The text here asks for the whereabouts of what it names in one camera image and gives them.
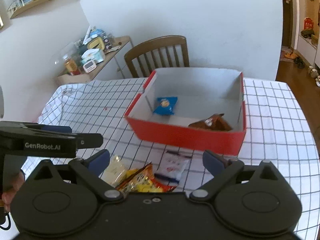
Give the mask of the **person's left hand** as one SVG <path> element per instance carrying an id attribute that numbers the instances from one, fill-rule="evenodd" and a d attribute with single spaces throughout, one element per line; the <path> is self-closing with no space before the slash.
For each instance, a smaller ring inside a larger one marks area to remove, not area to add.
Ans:
<path id="1" fill-rule="evenodd" d="M 2 193 L 3 206 L 6 212 L 10 212 L 10 205 L 16 193 L 20 190 L 25 182 L 25 174 L 20 170 L 19 174 L 11 181 L 11 188 Z"/>

